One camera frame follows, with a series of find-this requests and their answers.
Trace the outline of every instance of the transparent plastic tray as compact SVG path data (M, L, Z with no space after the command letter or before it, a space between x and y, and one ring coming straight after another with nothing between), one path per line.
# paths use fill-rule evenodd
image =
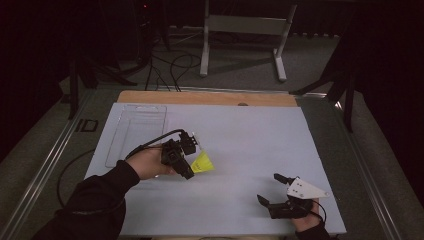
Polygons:
M125 159L134 148L163 135L165 118L166 106L125 105L109 148L106 167L115 167L116 162Z

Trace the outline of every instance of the black sleeve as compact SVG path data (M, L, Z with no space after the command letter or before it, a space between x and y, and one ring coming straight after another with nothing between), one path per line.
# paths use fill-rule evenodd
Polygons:
M117 239L126 211L124 196L139 181L131 166L118 161L105 175L79 183L65 208L32 239Z
M303 232L295 232L300 240L329 240L330 235L325 230L324 223L320 222L317 226Z

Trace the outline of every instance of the white paper sheet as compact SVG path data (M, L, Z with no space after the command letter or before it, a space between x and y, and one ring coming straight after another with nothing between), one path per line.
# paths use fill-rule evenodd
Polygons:
M124 106L114 104L86 177L110 170L105 160ZM140 182L126 195L122 235L293 234L289 220L271 219L257 201L257 194L271 203L287 200L288 186L274 180L274 173L299 176L329 192L329 198L320 199L326 229L346 231L300 108L166 104L166 109L164 133L195 132L215 170L189 180L176 175ZM179 139L177 134L171 138ZM189 164L198 153L186 156Z

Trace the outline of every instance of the human hand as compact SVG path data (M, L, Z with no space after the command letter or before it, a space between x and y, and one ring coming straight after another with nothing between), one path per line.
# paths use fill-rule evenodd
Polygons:
M161 154L161 145L155 145L134 154L126 162L137 172L140 180L146 180L161 174L175 174L171 166L163 165L160 162Z
M319 214L319 206L318 206L317 198L313 199L311 211L316 214ZM305 230L308 230L310 228L317 226L321 220L313 214L308 214L306 217L303 217L303 218L297 218L297 219L292 218L291 221L293 225L295 226L297 232L303 232Z

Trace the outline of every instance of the black cable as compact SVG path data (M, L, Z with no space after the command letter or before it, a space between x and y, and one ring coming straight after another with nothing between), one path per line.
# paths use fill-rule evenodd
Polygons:
M167 61L167 60L165 60L165 59L162 59L162 58L160 58L160 57L158 57L158 56L155 56L155 55L152 55L152 57L153 58L156 58L156 59L158 59L158 60L160 60L160 61L162 61L162 62L165 62L165 63L168 63L168 64L170 64L170 69L169 69L169 71L170 71L170 74L171 74L171 77L172 77L172 81L174 82L174 85L175 85L175 90L177 91L177 92L181 92L181 88L179 87L179 85L178 85L178 80L184 75L184 74L186 74L191 68L194 68L194 67L197 67L197 66L200 66L200 63L201 63L201 61L200 61L200 57L199 56L196 56L196 55L193 55L193 54L191 54L191 53L189 53L189 52L186 52L186 51L182 51L182 50L173 50L173 51L171 51L171 52L182 52L182 53L184 53L184 55L181 55L181 56L178 56L178 57L176 57L176 58L174 58L174 60L172 60L172 62L169 62L169 61ZM176 64L176 61L177 60L179 60L180 58L183 58L183 57L190 57L190 64L188 65L188 66L183 66L183 65L179 65L179 64ZM193 64L193 62L194 62L194 58L196 58L196 59L198 59L198 62L196 63L196 64ZM173 72L173 69L175 68L175 67L178 67L178 68L183 68L184 69L184 71L178 76L178 77L175 77L175 75L174 75L174 72ZM166 82L165 82L165 80L160 76L160 74L158 74L158 76L160 77L160 80L167 86L167 88L168 88L168 90L170 91L170 88L168 87L168 85L166 84Z
M153 67L153 69L155 70L156 74L158 75L158 78L156 78L156 89L159 88L158 79L160 79L160 80L162 80L163 84L165 84L166 88L168 88L168 91L171 91L171 89L169 88L168 84L162 78L161 73L160 73L160 70L157 67Z
M59 177L57 179L57 184L56 184L56 195L57 195L57 200L59 200L60 206L62 206L62 208L65 207L65 204L62 201L62 197L60 196L60 183L62 181L62 177L63 174L66 172L66 170L73 164L75 163L78 159L84 157L85 155L94 152L95 149L91 149L88 150L86 152L81 153L79 156L77 156L76 158L72 159L68 164L66 164L65 168L63 168L62 172L59 174Z
M150 141L150 142L147 142L147 143L145 143L145 144L142 144L142 145L140 145L140 146L138 146L138 147L136 147L136 148L134 148L134 150L132 150L126 157L125 157L125 160L127 160L128 158L130 158L131 156L133 156L134 154L136 154L136 153L138 153L138 152L140 152L140 151L142 151L142 150L144 150L144 149L146 149L146 147L148 147L149 145L151 145L151 144L153 144L153 143L155 143L155 142L157 142L157 141L159 141L159 140L161 140L161 139L163 139L163 138L166 138L166 137L168 137L168 136L170 136L170 135L172 135L172 134L174 134L174 133L178 133L178 132L180 132L180 133L184 133L185 131L184 130L182 130L182 129L176 129L176 130L173 130L173 131L170 131L170 132L168 132L168 133L166 133L166 134L164 134L164 135L162 135L162 136L160 136L160 137L157 137L157 138L155 138L155 139L153 139L152 141Z
M317 216L324 224L327 221L327 212L325 211L324 207L317 201L312 200L312 202L318 204L318 206L322 209L322 211L324 212L324 219L322 219L321 215L314 213L312 211L310 211L311 214Z

